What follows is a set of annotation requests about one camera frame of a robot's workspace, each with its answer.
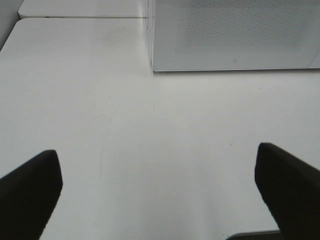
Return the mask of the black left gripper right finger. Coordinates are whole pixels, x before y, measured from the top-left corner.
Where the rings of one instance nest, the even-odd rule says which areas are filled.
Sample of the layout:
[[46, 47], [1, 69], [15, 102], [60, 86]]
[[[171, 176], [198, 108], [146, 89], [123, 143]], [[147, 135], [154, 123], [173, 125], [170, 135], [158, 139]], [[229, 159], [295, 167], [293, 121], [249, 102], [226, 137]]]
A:
[[254, 180], [286, 240], [320, 238], [320, 171], [272, 143], [258, 146]]

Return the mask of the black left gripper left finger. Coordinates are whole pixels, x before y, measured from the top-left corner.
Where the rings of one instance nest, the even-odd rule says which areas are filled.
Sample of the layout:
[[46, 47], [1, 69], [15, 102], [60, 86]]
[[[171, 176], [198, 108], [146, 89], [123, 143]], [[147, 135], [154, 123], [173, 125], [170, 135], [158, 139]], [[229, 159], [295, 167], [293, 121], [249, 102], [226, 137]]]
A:
[[0, 179], [0, 238], [38, 240], [63, 188], [58, 154], [45, 150]]

